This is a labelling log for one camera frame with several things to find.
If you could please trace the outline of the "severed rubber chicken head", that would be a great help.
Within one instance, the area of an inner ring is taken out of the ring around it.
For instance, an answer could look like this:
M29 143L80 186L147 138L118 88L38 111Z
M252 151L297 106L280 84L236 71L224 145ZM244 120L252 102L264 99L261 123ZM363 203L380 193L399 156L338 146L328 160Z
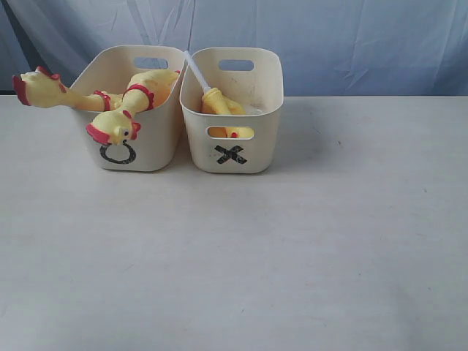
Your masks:
M186 75L194 77L203 92L200 97L201 107L208 108L208 111L214 115L232 115L227 104L227 98L218 88L209 86L188 50L184 51L184 56L186 59ZM238 139L241 137L241 130L238 127L208 127L206 132L208 136L214 138Z

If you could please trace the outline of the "headless rubber chicken body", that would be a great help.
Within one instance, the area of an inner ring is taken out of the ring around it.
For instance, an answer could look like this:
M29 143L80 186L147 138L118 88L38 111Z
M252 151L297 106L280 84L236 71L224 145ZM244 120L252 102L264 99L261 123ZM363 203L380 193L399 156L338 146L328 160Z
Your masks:
M244 108L237 102L227 97L224 97L224 100L233 115L246 114ZM251 127L210 127L208 134L211 137L248 139L254 136L254 130Z

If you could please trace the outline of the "whole rubber chicken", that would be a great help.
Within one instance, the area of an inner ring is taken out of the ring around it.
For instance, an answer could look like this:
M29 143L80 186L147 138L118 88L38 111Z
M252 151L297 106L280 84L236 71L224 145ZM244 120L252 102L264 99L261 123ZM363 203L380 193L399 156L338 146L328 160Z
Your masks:
M179 75L178 70L171 69L151 69L133 75L117 103L87 124L88 135L104 146L135 140L141 128L135 116L164 104Z
M122 94L96 90L82 95L66 87L60 74L38 66L32 72L12 76L12 86L23 105L50 108L59 105L78 110L105 112L120 106Z

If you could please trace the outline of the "cream bin marked X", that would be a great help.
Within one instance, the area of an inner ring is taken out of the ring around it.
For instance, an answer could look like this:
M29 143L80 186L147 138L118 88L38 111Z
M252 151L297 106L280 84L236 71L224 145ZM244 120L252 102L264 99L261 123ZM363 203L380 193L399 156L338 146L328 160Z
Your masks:
M284 101L279 57L262 48L206 48L191 56L209 86L246 111L214 115L201 107L200 85L185 72L179 101L194 164L209 173L263 171L273 159ZM251 127L254 136L214 138L208 136L208 127Z

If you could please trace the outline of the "blue-grey backdrop curtain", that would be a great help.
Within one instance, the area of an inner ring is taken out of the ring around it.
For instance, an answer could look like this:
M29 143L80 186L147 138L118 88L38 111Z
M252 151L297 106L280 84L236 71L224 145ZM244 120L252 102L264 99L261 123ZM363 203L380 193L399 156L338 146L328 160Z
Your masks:
M288 96L467 93L467 3L394 0L3 1L1 90L116 45L272 50Z

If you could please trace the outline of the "cream bin marked O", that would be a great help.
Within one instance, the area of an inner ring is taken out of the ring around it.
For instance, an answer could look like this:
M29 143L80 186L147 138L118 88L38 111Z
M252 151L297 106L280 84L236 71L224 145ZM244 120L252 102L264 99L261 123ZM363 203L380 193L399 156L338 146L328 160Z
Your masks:
M165 60L168 69L180 72L178 79L170 85L170 93L164 102L134 116L134 120L141 125L136 140L126 137L126 142L121 145L102 145L94 141L85 130L97 113L74 109L70 111L84 138L89 156L97 166L106 170L152 172L165 167L175 154L183 129L184 120L178 98L185 58L177 48L150 45L108 48L91 61L71 88L83 95L96 90L122 94L133 75L145 72L144 68L136 65L136 58Z

